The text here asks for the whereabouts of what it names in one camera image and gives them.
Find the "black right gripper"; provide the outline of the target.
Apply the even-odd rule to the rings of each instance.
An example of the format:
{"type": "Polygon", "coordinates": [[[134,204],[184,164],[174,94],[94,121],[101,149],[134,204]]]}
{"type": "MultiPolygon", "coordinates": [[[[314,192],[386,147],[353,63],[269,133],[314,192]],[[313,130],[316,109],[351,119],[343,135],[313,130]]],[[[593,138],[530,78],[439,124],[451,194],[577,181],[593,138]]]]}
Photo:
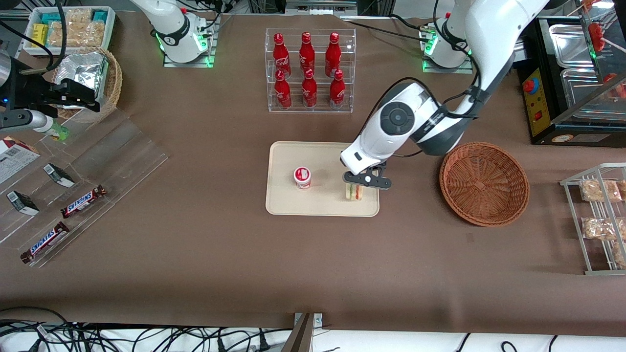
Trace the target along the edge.
{"type": "Polygon", "coordinates": [[[38,74],[12,73],[4,79],[4,108],[37,110],[40,106],[53,105],[62,110],[101,111],[93,89],[70,78],[63,78],[58,83],[58,91],[54,90],[54,86],[38,74]]]}

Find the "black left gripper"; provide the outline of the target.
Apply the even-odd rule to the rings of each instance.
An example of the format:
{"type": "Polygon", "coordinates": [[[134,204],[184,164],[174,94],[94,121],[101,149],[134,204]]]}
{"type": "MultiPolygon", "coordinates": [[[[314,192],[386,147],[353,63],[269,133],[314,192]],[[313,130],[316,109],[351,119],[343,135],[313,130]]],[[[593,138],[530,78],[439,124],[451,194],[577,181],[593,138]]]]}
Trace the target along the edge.
{"type": "Polygon", "coordinates": [[[380,164],[369,167],[356,175],[350,171],[344,172],[343,180],[346,182],[346,199],[351,198],[351,184],[360,185],[360,200],[364,198],[366,187],[388,190],[391,187],[392,182],[389,178],[384,177],[385,169],[386,165],[380,164]]]}

